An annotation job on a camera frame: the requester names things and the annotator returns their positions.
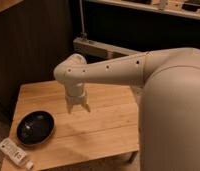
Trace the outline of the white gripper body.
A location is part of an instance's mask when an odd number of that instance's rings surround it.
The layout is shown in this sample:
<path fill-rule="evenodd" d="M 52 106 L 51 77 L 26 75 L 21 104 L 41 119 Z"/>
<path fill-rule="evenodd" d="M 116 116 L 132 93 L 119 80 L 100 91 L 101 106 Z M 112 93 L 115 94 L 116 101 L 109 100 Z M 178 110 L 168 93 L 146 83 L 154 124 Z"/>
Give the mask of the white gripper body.
<path fill-rule="evenodd" d="M 65 99 L 68 105 L 85 105 L 87 103 L 87 93 L 83 91 L 80 95 L 76 96 L 66 95 Z"/>

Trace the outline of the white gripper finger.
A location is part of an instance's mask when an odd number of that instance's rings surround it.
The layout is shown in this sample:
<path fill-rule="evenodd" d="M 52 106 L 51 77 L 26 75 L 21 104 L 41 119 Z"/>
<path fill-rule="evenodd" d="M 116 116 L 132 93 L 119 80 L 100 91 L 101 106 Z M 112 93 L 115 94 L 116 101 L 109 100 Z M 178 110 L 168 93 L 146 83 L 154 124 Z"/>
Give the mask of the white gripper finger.
<path fill-rule="evenodd" d="M 67 111 L 68 111 L 68 113 L 71 114 L 72 109 L 73 109 L 73 105 L 67 104 L 66 106 L 67 106 Z"/>
<path fill-rule="evenodd" d="M 90 106 L 89 106 L 89 104 L 88 103 L 82 103 L 82 107 L 84 108 L 84 109 L 86 109 L 88 112 L 90 112 L 91 110 L 90 110 Z"/>

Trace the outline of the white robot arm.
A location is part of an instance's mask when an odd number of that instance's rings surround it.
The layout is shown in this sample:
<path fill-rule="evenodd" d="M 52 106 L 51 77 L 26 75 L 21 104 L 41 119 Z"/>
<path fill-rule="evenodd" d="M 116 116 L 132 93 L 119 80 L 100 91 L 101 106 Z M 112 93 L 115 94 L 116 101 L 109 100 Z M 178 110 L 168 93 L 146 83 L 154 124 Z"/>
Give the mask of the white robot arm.
<path fill-rule="evenodd" d="M 73 54 L 54 69 L 70 106 L 86 83 L 142 88 L 140 171 L 200 171 L 200 49 L 173 48 L 89 64 Z"/>

